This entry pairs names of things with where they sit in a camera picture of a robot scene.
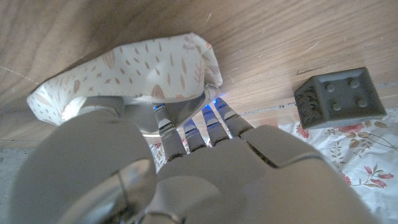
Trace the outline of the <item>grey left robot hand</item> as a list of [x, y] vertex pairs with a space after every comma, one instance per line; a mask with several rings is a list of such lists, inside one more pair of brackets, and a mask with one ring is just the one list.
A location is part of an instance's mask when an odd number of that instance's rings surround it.
[[312, 146], [252, 127], [222, 99], [192, 122], [188, 147], [172, 108], [146, 107], [167, 162], [155, 167], [120, 97], [90, 97], [21, 166], [9, 223], [376, 223], [343, 176]]

